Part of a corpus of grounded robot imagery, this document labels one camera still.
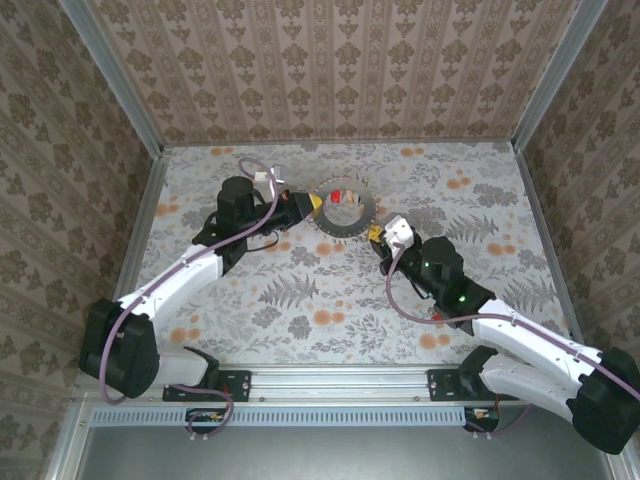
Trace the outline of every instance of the silver ring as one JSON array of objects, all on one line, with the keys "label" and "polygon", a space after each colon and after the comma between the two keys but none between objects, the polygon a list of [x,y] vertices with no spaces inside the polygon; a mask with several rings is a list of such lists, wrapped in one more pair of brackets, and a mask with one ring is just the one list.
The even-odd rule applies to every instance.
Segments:
[{"label": "silver ring", "polygon": [[363,212],[360,218],[351,225],[337,225],[329,221],[324,213],[324,207],[319,208],[313,214],[313,221],[327,235],[337,238],[355,237],[365,232],[369,225],[375,222],[378,213],[376,198],[367,187],[351,177],[334,177],[321,183],[316,188],[315,194],[322,200],[326,200],[335,190],[351,190],[360,197],[363,205]]}]

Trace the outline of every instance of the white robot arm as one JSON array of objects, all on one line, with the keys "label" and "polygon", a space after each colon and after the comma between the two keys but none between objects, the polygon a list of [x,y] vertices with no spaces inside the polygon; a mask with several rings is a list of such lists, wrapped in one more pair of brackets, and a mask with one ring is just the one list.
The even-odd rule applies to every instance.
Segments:
[{"label": "white robot arm", "polygon": [[230,177],[222,183],[217,204],[192,245],[164,272],[115,302],[103,298],[91,307],[79,367],[101,380],[105,401],[120,401],[107,395],[105,385],[129,398],[160,385],[212,389],[218,362],[191,348],[158,351],[156,332],[187,297],[233,268],[248,251],[249,234],[287,230],[322,200],[285,190],[267,203],[249,178]]},{"label": "white robot arm", "polygon": [[[581,345],[516,312],[464,275],[463,259],[446,237],[423,243],[401,216],[384,228],[371,227],[369,240],[382,259],[387,296],[400,314],[420,323],[452,324],[519,358],[477,347],[457,372],[467,398],[489,392],[526,400],[571,422],[601,450],[620,453],[640,424],[640,373],[628,353]],[[420,319],[395,303],[390,287],[396,270],[435,300],[438,319]]]}]

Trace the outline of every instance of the floral tablecloth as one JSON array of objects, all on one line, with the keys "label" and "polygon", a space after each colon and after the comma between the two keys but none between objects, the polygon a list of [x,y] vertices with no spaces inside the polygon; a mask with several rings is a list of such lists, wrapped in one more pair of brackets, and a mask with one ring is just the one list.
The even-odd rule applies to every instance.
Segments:
[{"label": "floral tablecloth", "polygon": [[[465,272],[523,314],[567,334],[551,273],[510,145],[504,143],[315,144],[185,147],[169,153],[139,285],[183,253],[216,209],[221,182],[252,157],[280,165],[292,189],[332,176],[361,179],[380,217],[400,213],[423,238],[449,237]],[[261,246],[271,238],[254,239]],[[384,293],[379,260],[364,237],[338,241],[306,220],[273,248],[249,253],[197,292],[160,331],[223,363],[458,363],[476,345],[449,327],[400,317]],[[432,314],[400,275],[406,310]]]}]

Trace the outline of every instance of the gray leaf pattern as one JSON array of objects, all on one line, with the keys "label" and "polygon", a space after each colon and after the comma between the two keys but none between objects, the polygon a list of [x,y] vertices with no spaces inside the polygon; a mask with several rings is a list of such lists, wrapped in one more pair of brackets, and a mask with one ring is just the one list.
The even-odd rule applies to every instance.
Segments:
[{"label": "gray leaf pattern", "polygon": [[[293,190],[313,191],[333,176],[359,179],[376,196],[379,218],[401,214],[423,239],[446,235],[471,278],[528,317],[567,334],[506,142],[174,148],[139,284],[184,252],[215,210],[220,184],[238,174],[243,157],[278,164]],[[249,248],[272,241],[254,237]],[[21,275],[14,263],[7,274]],[[305,220],[281,232],[277,245],[245,255],[195,293],[158,333],[159,341],[245,364],[458,363],[471,351],[476,342],[464,333],[397,315],[384,283],[366,236],[337,241]],[[400,275],[393,288],[406,310],[433,315],[432,302],[420,300]],[[39,362],[44,375],[53,359],[47,355]]]}]

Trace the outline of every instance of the purple cable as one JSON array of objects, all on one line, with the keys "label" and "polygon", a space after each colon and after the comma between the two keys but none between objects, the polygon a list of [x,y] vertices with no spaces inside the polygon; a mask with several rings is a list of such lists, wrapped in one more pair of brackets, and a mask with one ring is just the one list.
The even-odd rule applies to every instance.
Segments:
[{"label": "purple cable", "polygon": [[[207,433],[207,436],[213,437],[214,435],[219,434],[222,431],[222,429],[226,427],[229,421],[231,420],[231,416],[233,415],[233,410],[235,407],[234,407],[233,399],[231,398],[231,395],[229,395],[228,393],[221,392],[220,390],[211,390],[208,388],[187,387],[186,385],[171,385],[171,386],[178,390],[182,390],[183,392],[217,395],[218,397],[222,397],[227,401],[227,403],[229,404],[229,411],[227,412],[227,416],[224,418],[224,420],[222,420],[222,422],[220,422],[220,425],[218,425],[215,430],[213,430],[211,433]],[[187,423],[187,430],[189,431],[189,433],[191,433],[192,435],[196,434],[196,432],[193,431],[193,422],[196,418],[204,415],[206,415],[206,413],[199,412],[189,417],[189,422]]]},{"label": "purple cable", "polygon": [[522,322],[521,320],[519,320],[517,318],[510,317],[508,315],[500,315],[500,314],[497,314],[497,313],[496,314],[493,314],[493,313],[491,313],[491,314],[477,313],[475,315],[465,315],[465,316],[462,316],[462,317],[448,318],[446,320],[427,320],[427,319],[416,317],[415,315],[411,315],[410,313],[405,312],[404,310],[402,310],[402,308],[393,299],[393,296],[391,294],[391,277],[395,273],[396,268],[398,267],[398,262],[400,261],[400,258],[404,254],[404,252],[406,250],[406,247],[404,245],[401,245],[401,244],[394,244],[394,246],[398,247],[400,249],[400,251],[396,255],[396,258],[393,259],[393,261],[391,262],[391,266],[389,267],[389,273],[387,273],[387,281],[386,281],[385,290],[387,292],[387,298],[389,299],[389,303],[391,304],[393,309],[396,312],[398,312],[400,315],[402,315],[403,317],[408,318],[409,320],[413,320],[414,322],[422,323],[422,324],[425,324],[425,325],[437,325],[437,324],[441,324],[441,323],[456,323],[456,322],[462,322],[462,321],[466,321],[466,320],[477,320],[477,319],[504,320],[504,321],[507,321],[507,322],[511,322],[511,323],[513,323],[515,325],[518,325],[518,326],[524,328],[525,330],[530,331],[531,333],[539,336],[540,338],[546,340],[550,344],[552,344],[552,345],[558,347],[559,349],[563,350],[565,353],[568,353],[569,355],[573,355],[577,360],[581,360],[584,363],[586,363],[587,365],[589,365],[590,367],[593,367],[595,370],[600,372],[602,375],[607,377],[609,380],[614,382],[616,385],[618,385],[620,388],[622,388],[624,391],[626,391],[629,395],[631,395],[633,398],[635,398],[637,401],[640,402],[640,392],[638,392],[636,389],[634,389],[631,385],[629,385],[627,382],[622,380],[620,377],[618,377],[617,375],[614,375],[613,373],[611,373],[609,370],[604,368],[598,362],[596,362],[596,361],[590,359],[589,357],[587,357],[586,355],[583,355],[582,353],[578,352],[575,348],[571,348],[570,346],[565,345],[564,343],[562,343],[561,341],[555,339],[554,337],[552,337],[551,335],[549,335],[545,331],[540,330],[539,328],[536,328],[536,327],[534,327],[532,325],[529,325],[528,323]]},{"label": "purple cable", "polygon": [[482,428],[480,425],[470,422],[469,420],[467,420],[467,425],[471,425],[473,428],[475,428],[476,430],[478,430],[477,433],[484,433],[485,435],[489,436],[491,435],[492,437],[497,437],[499,435],[504,435],[505,433],[507,433],[510,430],[513,430],[517,425],[519,425],[527,415],[529,415],[529,412],[533,410],[533,404],[529,404],[527,406],[527,408],[525,408],[522,413],[520,415],[518,415],[518,418],[516,418],[513,422],[511,422],[509,425],[507,425],[504,428],[501,428],[500,430],[495,430],[493,432],[486,432],[484,430],[484,428]]},{"label": "purple cable", "polygon": [[[259,160],[255,160],[253,158],[244,157],[244,158],[240,159],[240,161],[238,162],[238,167],[240,168],[240,170],[243,173],[246,172],[246,170],[242,166],[242,164],[245,163],[245,162],[255,163],[259,167],[264,168],[265,173],[269,177],[269,181],[271,182],[271,185],[272,185],[274,191],[277,191],[278,185],[277,185],[277,182],[276,182],[276,177],[273,175],[271,170],[264,163],[262,163]],[[246,236],[251,235],[253,232],[258,230],[260,227],[262,227],[269,220],[271,215],[273,215],[273,212],[275,212],[277,204],[278,204],[278,202],[274,198],[274,201],[271,202],[271,207],[269,208],[269,211],[267,212],[267,214],[264,217],[262,217],[262,219],[258,223],[256,223],[253,227],[250,227],[247,230],[245,230],[244,232],[238,233],[238,234],[236,234],[236,235],[234,235],[232,237],[226,238],[226,239],[216,243],[215,245],[212,245],[211,247],[205,248],[204,250],[200,250],[198,253],[196,253],[196,254],[190,256],[189,258],[187,258],[183,263],[180,263],[180,264],[176,265],[175,267],[173,267],[167,273],[162,275],[162,277],[160,277],[158,280],[156,280],[149,288],[147,288],[147,290],[145,290],[142,295],[140,295],[133,302],[131,302],[131,305],[129,305],[127,308],[124,309],[124,311],[117,318],[116,322],[113,324],[113,328],[111,328],[111,331],[109,332],[109,335],[107,337],[107,341],[104,344],[104,350],[102,351],[102,358],[100,359],[100,372],[99,372],[99,375],[98,375],[98,381],[99,381],[99,385],[100,385],[100,395],[102,396],[102,399],[106,403],[108,403],[109,405],[118,405],[118,404],[122,403],[126,399],[126,397],[124,395],[122,397],[118,398],[118,399],[113,399],[113,398],[111,398],[109,396],[109,392],[107,392],[107,382],[106,382],[107,361],[109,359],[109,354],[111,353],[111,348],[113,347],[113,342],[114,342],[114,340],[116,338],[116,335],[118,334],[118,330],[120,329],[120,327],[124,323],[124,321],[127,318],[127,316],[138,305],[140,305],[141,303],[144,303],[146,301],[144,299],[144,296],[151,295],[162,284],[164,284],[167,280],[169,280],[171,277],[173,277],[177,272],[179,272],[180,270],[185,268],[185,266],[189,265],[191,262],[193,262],[193,261],[197,260],[198,258],[202,257],[203,255],[206,255],[207,253],[209,253],[211,251],[214,251],[217,248],[224,247],[225,245],[229,245],[230,243],[233,243],[236,240],[240,240],[241,238],[244,238]]]}]

